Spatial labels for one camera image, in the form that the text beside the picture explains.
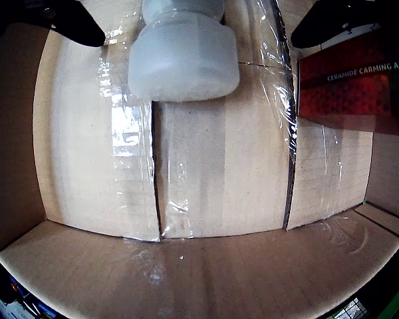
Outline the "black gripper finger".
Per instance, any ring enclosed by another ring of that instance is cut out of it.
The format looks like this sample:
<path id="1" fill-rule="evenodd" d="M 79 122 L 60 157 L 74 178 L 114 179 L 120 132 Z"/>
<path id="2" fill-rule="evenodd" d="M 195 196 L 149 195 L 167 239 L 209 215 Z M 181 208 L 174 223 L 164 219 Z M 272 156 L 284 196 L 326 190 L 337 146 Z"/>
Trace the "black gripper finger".
<path id="1" fill-rule="evenodd" d="M 0 37 L 15 23 L 49 29 L 88 47 L 101 47 L 106 39 L 80 1 L 0 1 Z"/>
<path id="2" fill-rule="evenodd" d="M 399 31 L 399 1 L 317 1 L 291 35 L 298 49 L 315 47 L 363 25 Z"/>

